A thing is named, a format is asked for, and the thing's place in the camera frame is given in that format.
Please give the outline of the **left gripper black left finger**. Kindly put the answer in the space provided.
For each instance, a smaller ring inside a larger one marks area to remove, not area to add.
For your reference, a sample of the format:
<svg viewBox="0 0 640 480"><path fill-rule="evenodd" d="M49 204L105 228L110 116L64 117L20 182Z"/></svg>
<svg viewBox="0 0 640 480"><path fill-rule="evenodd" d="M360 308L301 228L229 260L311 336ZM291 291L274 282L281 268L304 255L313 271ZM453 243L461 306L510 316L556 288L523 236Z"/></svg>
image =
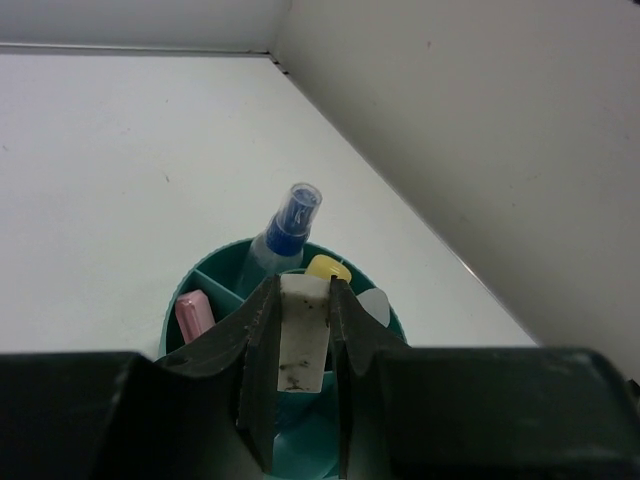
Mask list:
<svg viewBox="0 0 640 480"><path fill-rule="evenodd" d="M5 354L5 479L260 479L273 463L280 281L151 361Z"/></svg>

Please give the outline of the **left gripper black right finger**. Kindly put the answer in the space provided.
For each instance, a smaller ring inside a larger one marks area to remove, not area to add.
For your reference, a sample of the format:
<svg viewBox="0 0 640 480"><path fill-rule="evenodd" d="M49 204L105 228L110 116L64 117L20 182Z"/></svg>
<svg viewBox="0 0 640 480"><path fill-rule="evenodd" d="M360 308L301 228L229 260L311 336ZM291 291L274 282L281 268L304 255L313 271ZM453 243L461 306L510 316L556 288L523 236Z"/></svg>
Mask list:
<svg viewBox="0 0 640 480"><path fill-rule="evenodd" d="M582 348L418 348L330 284L343 479L635 479L639 413Z"/></svg>

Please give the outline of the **pink highlighter marker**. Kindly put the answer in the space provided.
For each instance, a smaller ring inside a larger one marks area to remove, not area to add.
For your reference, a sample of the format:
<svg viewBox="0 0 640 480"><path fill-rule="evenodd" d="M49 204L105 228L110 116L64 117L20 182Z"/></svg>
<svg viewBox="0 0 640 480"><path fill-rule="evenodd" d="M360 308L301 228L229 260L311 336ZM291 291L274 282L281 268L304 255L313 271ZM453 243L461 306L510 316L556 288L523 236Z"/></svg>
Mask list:
<svg viewBox="0 0 640 480"><path fill-rule="evenodd" d="M215 326L215 318L206 294L198 289L180 295L174 307L176 320L186 344Z"/></svg>

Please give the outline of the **beige eraser block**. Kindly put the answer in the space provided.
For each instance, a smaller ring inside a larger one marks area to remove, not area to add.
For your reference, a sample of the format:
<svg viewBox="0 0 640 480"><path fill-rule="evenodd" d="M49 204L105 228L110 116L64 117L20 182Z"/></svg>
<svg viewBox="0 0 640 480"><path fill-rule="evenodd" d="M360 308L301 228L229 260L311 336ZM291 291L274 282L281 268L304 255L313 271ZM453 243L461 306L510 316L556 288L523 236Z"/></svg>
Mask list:
<svg viewBox="0 0 640 480"><path fill-rule="evenodd" d="M328 280L315 276L280 276L280 392L321 391L330 333L329 287Z"/></svg>

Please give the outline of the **white item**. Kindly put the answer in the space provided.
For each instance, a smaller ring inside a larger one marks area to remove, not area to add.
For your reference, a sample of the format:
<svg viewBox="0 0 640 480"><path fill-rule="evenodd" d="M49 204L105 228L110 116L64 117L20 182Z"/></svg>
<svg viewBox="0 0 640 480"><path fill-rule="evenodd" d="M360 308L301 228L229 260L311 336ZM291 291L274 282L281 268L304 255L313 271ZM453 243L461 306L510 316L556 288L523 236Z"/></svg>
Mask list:
<svg viewBox="0 0 640 480"><path fill-rule="evenodd" d="M379 288L371 288L356 296L362 308L383 327L391 321L391 309L386 293Z"/></svg>

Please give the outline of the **yellow highlighter marker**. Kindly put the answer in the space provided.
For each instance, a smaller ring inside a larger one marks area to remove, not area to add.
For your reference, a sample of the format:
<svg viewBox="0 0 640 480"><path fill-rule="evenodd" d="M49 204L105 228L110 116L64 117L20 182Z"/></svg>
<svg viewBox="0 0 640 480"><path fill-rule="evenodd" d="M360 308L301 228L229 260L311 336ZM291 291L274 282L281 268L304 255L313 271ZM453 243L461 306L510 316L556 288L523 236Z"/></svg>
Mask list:
<svg viewBox="0 0 640 480"><path fill-rule="evenodd" d="M315 255L305 269L305 274L330 281L333 277L350 283L351 271L340 261L324 254Z"/></svg>

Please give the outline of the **clear spray bottle blue cap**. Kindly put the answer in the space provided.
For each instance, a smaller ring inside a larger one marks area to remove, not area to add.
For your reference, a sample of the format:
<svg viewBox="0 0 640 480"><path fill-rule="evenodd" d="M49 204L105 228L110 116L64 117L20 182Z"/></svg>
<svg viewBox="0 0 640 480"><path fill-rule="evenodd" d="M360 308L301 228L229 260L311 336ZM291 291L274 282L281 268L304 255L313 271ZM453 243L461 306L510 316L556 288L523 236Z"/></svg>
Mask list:
<svg viewBox="0 0 640 480"><path fill-rule="evenodd" d="M265 279L300 267L321 192L309 183L296 183L263 232L249 246L236 284L236 293L248 297Z"/></svg>

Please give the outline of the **teal round divided container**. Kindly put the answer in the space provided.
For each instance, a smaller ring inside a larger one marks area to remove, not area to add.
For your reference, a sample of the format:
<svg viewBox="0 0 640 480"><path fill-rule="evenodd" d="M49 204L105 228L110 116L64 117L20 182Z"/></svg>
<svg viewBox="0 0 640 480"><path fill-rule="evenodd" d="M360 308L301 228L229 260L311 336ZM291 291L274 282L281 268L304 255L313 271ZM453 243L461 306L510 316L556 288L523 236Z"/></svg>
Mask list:
<svg viewBox="0 0 640 480"><path fill-rule="evenodd" d="M159 355L161 357L184 345L175 317L176 299L201 290L207 296L216 322L222 322L245 301L236 285L249 239L225 245L200 260L180 281L166 311ZM335 399L335 375L326 366L319 394L281 393L276 420L273 469L269 479L337 479L339 477L338 413Z"/></svg>

